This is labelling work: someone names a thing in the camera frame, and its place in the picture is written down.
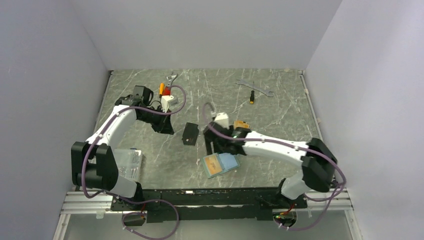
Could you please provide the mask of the green card holder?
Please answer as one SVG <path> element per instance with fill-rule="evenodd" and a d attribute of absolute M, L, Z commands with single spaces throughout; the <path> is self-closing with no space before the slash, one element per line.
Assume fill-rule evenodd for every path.
<path fill-rule="evenodd" d="M 238 157 L 230 153 L 214 153 L 205 156 L 200 162 L 208 179 L 227 173 L 241 165 Z"/>

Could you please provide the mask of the black VIP card stack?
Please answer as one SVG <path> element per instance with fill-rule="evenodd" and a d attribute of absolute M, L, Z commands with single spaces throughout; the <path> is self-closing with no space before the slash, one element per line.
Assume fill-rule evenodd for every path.
<path fill-rule="evenodd" d="M 187 122 L 182 134 L 182 143 L 186 146 L 195 146 L 199 136 L 199 125 L 196 123 Z"/>

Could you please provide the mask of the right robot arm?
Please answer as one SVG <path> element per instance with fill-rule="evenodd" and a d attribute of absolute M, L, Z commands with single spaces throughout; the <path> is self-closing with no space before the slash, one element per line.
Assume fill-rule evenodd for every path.
<path fill-rule="evenodd" d="M 213 121 L 203 130 L 203 136 L 209 154 L 217 152 L 264 157 L 297 167 L 297 173 L 284 178 L 275 194 L 276 203 L 282 208 L 289 207 L 295 199 L 310 190 L 327 193 L 331 188 L 337 160 L 318 138 L 289 141 L 249 128 L 225 128 Z"/>

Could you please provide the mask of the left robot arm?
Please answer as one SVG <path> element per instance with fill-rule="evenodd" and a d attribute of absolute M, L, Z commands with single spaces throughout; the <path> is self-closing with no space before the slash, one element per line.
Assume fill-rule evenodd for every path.
<path fill-rule="evenodd" d="M 136 122 L 151 125 L 156 133 L 173 135 L 171 107 L 178 104 L 177 97 L 161 95 L 158 106 L 153 107 L 154 93 L 143 85 L 136 85 L 133 92 L 119 97 L 103 125 L 87 140 L 76 141 L 71 147 L 71 178 L 81 187 L 86 198 L 107 192 L 124 199 L 131 210 L 144 203 L 142 185 L 119 174 L 114 155 L 115 148 L 125 133 Z M 88 189 L 97 189 L 89 194 Z"/>

